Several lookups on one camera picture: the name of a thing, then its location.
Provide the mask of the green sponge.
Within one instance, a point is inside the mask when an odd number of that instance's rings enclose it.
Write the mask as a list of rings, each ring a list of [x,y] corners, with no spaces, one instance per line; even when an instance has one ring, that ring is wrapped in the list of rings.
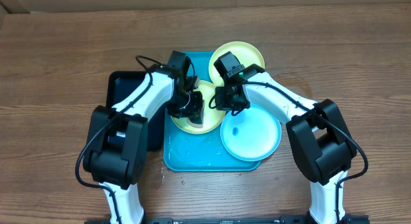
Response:
[[[187,123],[194,128],[203,127],[203,119],[201,117],[191,117],[187,120]]]

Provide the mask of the light blue plate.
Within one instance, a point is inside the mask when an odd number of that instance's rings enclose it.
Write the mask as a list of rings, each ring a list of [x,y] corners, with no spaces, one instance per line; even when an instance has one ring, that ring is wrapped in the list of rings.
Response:
[[[281,142],[281,124],[265,109],[252,105],[237,116],[228,113],[220,128],[225,149],[244,161],[263,160],[277,149]]]

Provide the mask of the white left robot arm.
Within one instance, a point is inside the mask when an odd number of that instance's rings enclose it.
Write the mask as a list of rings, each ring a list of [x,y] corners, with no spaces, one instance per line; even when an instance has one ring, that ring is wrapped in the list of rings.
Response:
[[[170,116],[202,127],[204,100],[197,90],[199,77],[188,76],[192,67],[187,54],[173,51],[167,64],[154,60],[145,67],[144,80],[123,101],[93,110],[74,173],[83,186],[104,190],[109,223],[141,223],[144,218],[137,182],[148,151],[148,123],[157,111],[166,107]]]

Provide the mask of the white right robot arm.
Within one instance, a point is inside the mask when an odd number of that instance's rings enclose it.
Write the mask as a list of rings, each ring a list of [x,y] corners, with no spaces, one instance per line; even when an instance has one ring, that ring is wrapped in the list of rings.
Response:
[[[309,222],[352,222],[343,208],[343,191],[358,145],[337,104],[299,96],[262,67],[244,66],[230,51],[213,65],[223,79],[223,86],[216,89],[216,109],[237,115],[255,104],[285,125],[293,159],[310,181]]]

